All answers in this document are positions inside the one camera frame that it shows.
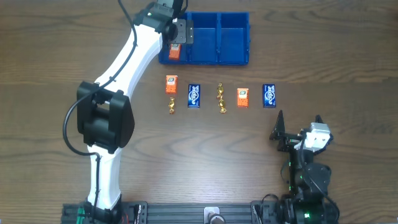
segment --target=blue box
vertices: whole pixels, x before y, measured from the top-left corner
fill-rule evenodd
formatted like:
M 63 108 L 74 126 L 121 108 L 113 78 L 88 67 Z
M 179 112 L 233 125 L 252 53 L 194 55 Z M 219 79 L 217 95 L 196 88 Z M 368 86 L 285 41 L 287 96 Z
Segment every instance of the blue box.
M 188 107 L 199 108 L 200 107 L 200 85 L 189 84 L 188 86 Z
M 275 84 L 264 84 L 262 86 L 262 103 L 265 108 L 275 108 Z
M 250 55 L 248 12 L 186 12 L 193 21 L 193 44 L 182 44 L 180 60 L 170 60 L 164 43 L 159 62 L 173 65 L 247 65 Z

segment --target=wooden surface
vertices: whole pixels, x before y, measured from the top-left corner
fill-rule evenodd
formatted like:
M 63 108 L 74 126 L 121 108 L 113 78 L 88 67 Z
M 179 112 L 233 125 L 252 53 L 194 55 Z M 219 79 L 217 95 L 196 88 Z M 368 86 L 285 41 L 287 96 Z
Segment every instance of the wooden surface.
M 126 7 L 133 13 L 147 3 Z M 332 169 L 340 223 L 396 222 L 398 2 L 201 0 L 189 10 L 249 11 L 249 65 L 150 63 L 132 98 L 136 128 L 123 152 L 123 199 L 250 202 L 287 193 L 279 175 L 287 154 L 268 140 L 283 110 L 291 133 L 320 114 L 335 135 L 315 160 Z M 116 1 L 0 1 L 2 223 L 59 223 L 63 203 L 88 195 L 90 161 L 67 149 L 62 121 L 80 82 L 101 75 L 128 34 Z M 172 116 L 166 75 L 180 79 Z M 218 82 L 226 115 L 217 106 Z M 201 83 L 199 110 L 186 107 L 188 83 Z M 263 83 L 276 83 L 276 110 L 262 108 Z M 237 109 L 236 89 L 244 87 L 250 107 Z M 75 120 L 70 137 L 85 150 Z

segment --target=blue plastic bin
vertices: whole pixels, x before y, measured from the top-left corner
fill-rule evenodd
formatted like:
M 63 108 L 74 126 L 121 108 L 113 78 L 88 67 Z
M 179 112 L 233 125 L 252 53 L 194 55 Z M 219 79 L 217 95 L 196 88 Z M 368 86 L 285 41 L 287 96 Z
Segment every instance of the blue plastic bin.
M 183 44 L 180 60 L 169 60 L 165 44 L 159 62 L 172 65 L 247 65 L 250 55 L 248 12 L 187 12 L 193 20 L 193 44 Z

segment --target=blue candy package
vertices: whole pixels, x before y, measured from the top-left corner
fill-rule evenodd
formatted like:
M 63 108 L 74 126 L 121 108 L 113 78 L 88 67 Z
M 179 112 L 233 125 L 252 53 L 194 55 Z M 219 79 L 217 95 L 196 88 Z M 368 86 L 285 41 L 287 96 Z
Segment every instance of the blue candy package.
M 188 107 L 199 108 L 200 107 L 200 85 L 189 84 L 188 86 Z
M 275 108 L 275 84 L 263 84 L 262 86 L 262 103 L 265 108 Z

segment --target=orange box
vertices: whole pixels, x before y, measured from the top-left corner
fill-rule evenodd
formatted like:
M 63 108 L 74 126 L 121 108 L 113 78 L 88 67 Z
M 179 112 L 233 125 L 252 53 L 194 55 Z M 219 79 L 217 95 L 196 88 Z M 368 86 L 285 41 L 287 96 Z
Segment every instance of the orange box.
M 166 94 L 177 94 L 178 76 L 166 75 Z
M 249 89 L 238 88 L 238 107 L 249 107 Z
M 170 60 L 180 60 L 180 54 L 181 54 L 181 44 L 171 44 L 169 59 Z

